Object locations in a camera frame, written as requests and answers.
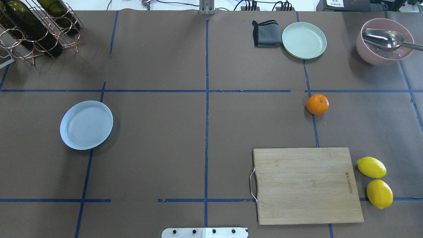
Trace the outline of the dark wine bottle front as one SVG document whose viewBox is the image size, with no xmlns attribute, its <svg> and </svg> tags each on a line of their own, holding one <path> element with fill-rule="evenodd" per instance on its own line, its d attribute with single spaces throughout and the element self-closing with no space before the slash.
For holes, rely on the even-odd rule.
<svg viewBox="0 0 423 238">
<path fill-rule="evenodd" d="M 7 31 L 7 33 L 14 39 L 19 40 L 21 39 L 20 36 L 16 36 L 16 32 L 15 32 L 15 24 L 12 23 L 11 20 L 9 20 L 4 13 L 1 11 L 0 12 L 0 25 L 1 27 Z"/>
</svg>

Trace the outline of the yellow lemon near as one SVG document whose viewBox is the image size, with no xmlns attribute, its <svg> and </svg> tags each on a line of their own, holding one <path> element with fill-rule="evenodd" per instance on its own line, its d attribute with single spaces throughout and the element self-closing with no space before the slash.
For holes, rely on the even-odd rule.
<svg viewBox="0 0 423 238">
<path fill-rule="evenodd" d="M 364 157 L 357 161 L 358 170 L 371 178 L 379 179 L 387 175 L 387 169 L 385 165 L 376 158 Z"/>
</svg>

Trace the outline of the dark wine bottle middle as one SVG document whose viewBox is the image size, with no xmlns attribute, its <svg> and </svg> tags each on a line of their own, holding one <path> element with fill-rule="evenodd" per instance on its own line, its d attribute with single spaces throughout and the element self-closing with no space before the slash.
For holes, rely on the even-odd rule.
<svg viewBox="0 0 423 238">
<path fill-rule="evenodd" d="M 33 42 L 35 48 L 50 57 L 62 54 L 62 45 L 58 42 L 29 7 L 20 0 L 2 0 L 1 9 L 6 17 Z"/>
</svg>

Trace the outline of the aluminium frame post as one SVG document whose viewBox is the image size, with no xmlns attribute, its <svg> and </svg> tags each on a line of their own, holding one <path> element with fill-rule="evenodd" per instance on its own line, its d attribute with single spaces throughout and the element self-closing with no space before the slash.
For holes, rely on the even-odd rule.
<svg viewBox="0 0 423 238">
<path fill-rule="evenodd" d="M 214 0 L 199 0 L 199 14 L 200 15 L 214 15 L 215 14 Z"/>
</svg>

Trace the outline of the yellow lemon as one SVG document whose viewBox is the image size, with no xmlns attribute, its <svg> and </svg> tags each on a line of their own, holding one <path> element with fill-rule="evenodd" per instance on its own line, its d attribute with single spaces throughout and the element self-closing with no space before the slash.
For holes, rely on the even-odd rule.
<svg viewBox="0 0 423 238">
<path fill-rule="evenodd" d="M 385 165 L 376 158 L 364 157 L 357 161 L 358 170 L 371 178 L 379 179 L 387 175 L 387 169 Z"/>
<path fill-rule="evenodd" d="M 393 192 L 389 185 L 380 179 L 374 179 L 367 185 L 367 198 L 370 203 L 382 210 L 393 203 Z"/>
</svg>

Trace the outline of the light green plate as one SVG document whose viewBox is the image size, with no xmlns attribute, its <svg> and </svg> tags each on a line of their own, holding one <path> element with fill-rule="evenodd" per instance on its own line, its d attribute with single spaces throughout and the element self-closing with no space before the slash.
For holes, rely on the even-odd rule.
<svg viewBox="0 0 423 238">
<path fill-rule="evenodd" d="M 322 30 L 307 22 L 288 25 L 282 32 L 282 42 L 290 55 L 302 60 L 319 57 L 327 47 L 327 39 Z"/>
</svg>

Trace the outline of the orange fruit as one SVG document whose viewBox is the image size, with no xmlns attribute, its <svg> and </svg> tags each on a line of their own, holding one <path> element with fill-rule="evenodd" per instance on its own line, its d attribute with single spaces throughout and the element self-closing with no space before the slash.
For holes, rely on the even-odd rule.
<svg viewBox="0 0 423 238">
<path fill-rule="evenodd" d="M 307 110 L 314 115 L 321 115 L 329 109 L 329 100 L 322 94 L 312 95 L 306 102 Z"/>
</svg>

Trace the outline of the pink bowl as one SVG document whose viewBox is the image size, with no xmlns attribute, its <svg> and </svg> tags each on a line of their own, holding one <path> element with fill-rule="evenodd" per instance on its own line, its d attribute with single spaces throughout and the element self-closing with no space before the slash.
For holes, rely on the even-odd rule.
<svg viewBox="0 0 423 238">
<path fill-rule="evenodd" d="M 415 49 L 411 33 L 400 23 L 376 18 L 364 23 L 358 33 L 356 49 L 359 56 L 372 65 L 388 66 L 410 56 Z"/>
</svg>

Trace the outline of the light blue plate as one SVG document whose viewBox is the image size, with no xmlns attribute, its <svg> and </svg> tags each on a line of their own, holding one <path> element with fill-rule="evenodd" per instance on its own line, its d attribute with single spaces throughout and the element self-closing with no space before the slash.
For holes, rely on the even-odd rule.
<svg viewBox="0 0 423 238">
<path fill-rule="evenodd" d="M 82 101 L 63 116 L 59 132 L 72 149 L 88 150 L 103 143 L 113 127 L 112 112 L 100 101 Z"/>
</svg>

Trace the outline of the yellow lemon far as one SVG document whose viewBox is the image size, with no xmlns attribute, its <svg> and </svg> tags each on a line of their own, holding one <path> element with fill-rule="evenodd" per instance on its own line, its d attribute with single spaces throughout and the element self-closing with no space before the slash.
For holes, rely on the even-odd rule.
<svg viewBox="0 0 423 238">
<path fill-rule="evenodd" d="M 382 210 L 393 203 L 393 192 L 389 185 L 380 179 L 374 179 L 367 185 L 367 198 L 370 203 Z"/>
</svg>

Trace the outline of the bamboo cutting board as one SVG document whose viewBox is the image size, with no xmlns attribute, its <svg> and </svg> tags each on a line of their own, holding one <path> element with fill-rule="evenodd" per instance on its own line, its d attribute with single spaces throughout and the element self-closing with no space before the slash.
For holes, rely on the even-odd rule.
<svg viewBox="0 0 423 238">
<path fill-rule="evenodd" d="M 362 223 L 347 147 L 255 148 L 258 223 Z"/>
</svg>

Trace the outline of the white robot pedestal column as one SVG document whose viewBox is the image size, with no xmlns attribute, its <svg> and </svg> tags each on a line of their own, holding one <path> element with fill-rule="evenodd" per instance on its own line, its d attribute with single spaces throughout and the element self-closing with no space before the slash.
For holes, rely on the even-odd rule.
<svg viewBox="0 0 423 238">
<path fill-rule="evenodd" d="M 162 238 L 248 238 L 249 232 L 243 227 L 192 227 L 166 228 Z"/>
</svg>

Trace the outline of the metal scoop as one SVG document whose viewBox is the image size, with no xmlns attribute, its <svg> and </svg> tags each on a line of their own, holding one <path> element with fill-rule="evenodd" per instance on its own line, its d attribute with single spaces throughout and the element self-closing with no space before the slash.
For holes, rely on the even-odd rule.
<svg viewBox="0 0 423 238">
<path fill-rule="evenodd" d="M 401 33 L 393 30 L 367 28 L 362 32 L 362 38 L 365 42 L 390 51 L 400 47 L 423 51 L 422 45 L 406 42 Z"/>
</svg>

